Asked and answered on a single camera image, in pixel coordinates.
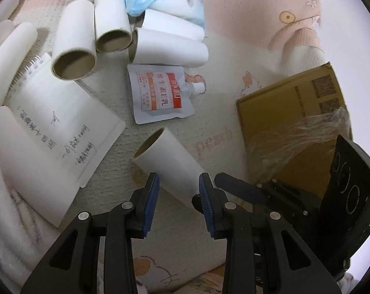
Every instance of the brown cardboard core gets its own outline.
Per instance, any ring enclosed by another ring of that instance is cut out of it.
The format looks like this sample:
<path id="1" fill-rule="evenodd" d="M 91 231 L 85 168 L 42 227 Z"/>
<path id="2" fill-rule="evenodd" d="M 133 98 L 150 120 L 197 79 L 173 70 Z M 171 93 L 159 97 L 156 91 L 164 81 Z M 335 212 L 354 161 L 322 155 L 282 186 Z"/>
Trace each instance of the brown cardboard core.
<path id="1" fill-rule="evenodd" d="M 127 31 L 115 30 L 103 34 L 96 41 L 96 48 L 102 53 L 125 50 L 132 41 Z"/>
<path id="2" fill-rule="evenodd" d="M 137 28 L 142 27 L 144 23 L 144 18 L 145 18 L 145 12 L 143 12 L 143 14 L 141 14 L 139 17 L 136 18 L 135 27 Z"/>
<path id="3" fill-rule="evenodd" d="M 135 30 L 132 33 L 132 43 L 129 46 L 129 59 L 131 60 L 131 62 L 133 62 L 133 60 L 135 59 L 137 50 L 137 39 L 138 39 L 137 30 Z"/>
<path id="4" fill-rule="evenodd" d="M 137 158 L 138 156 L 146 152 L 148 148 L 150 148 L 154 144 L 154 142 L 158 140 L 158 138 L 160 137 L 164 130 L 165 130 L 164 128 L 161 128 L 158 131 L 154 132 L 151 136 L 149 136 L 148 139 L 145 142 L 143 142 L 140 148 L 136 151 L 133 158 Z"/>
<path id="5" fill-rule="evenodd" d="M 95 66 L 95 58 L 86 51 L 74 51 L 60 56 L 53 65 L 53 74 L 60 79 L 79 79 Z"/>

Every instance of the spiral notebook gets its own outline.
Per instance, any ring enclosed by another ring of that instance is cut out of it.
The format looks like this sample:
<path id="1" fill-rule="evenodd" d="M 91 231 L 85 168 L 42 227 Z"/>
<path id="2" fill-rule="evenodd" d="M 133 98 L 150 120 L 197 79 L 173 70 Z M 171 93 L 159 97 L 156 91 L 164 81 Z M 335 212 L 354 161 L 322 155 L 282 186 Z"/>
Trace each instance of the spiral notebook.
<path id="1" fill-rule="evenodd" d="M 125 122 L 75 81 L 53 76 L 50 62 L 47 53 L 36 56 L 4 105 L 37 147 L 85 187 Z"/>

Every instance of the qr code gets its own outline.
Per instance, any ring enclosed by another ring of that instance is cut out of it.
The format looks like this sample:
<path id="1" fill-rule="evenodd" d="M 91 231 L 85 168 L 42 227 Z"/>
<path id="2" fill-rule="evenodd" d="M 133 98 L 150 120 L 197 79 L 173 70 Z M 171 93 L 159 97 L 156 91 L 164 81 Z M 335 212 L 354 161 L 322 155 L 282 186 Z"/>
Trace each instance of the qr code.
<path id="1" fill-rule="evenodd" d="M 317 98 L 332 95 L 336 93 L 332 77 L 330 75 L 322 76 L 320 78 L 313 79 L 314 92 Z"/>
<path id="2" fill-rule="evenodd" d="M 338 98 L 331 99 L 329 101 L 323 101 L 319 103 L 321 114 L 332 113 L 340 107 Z"/>

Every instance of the notebook spiral binding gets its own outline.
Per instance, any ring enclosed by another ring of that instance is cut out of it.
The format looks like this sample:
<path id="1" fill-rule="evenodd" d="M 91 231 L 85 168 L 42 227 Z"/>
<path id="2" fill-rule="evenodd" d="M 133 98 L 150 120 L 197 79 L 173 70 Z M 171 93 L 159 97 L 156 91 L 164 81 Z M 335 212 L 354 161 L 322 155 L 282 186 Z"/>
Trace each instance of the notebook spiral binding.
<path id="1" fill-rule="evenodd" d="M 43 59 L 39 55 L 35 55 L 34 58 L 29 62 L 30 65 L 24 66 L 24 70 L 19 71 L 8 89 L 7 97 L 11 96 L 11 92 L 15 90 L 17 86 L 19 86 L 24 79 L 26 79 L 27 75 L 31 75 L 34 70 L 38 68 L 40 64 L 43 63 Z"/>

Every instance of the brown cardboard box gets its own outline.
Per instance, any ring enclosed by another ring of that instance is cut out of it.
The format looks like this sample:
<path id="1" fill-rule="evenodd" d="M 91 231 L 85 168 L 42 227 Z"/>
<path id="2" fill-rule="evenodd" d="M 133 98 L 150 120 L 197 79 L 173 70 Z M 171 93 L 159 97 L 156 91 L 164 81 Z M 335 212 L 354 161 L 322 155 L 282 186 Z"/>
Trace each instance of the brown cardboard box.
<path id="1" fill-rule="evenodd" d="M 291 76 L 237 101 L 248 153 L 250 140 L 255 135 L 271 129 L 287 129 L 303 118 L 333 112 L 339 107 L 346 108 L 346 105 L 330 63 Z M 323 197 L 330 179 L 335 144 L 335 139 L 312 144 L 273 174 L 274 178 Z"/>

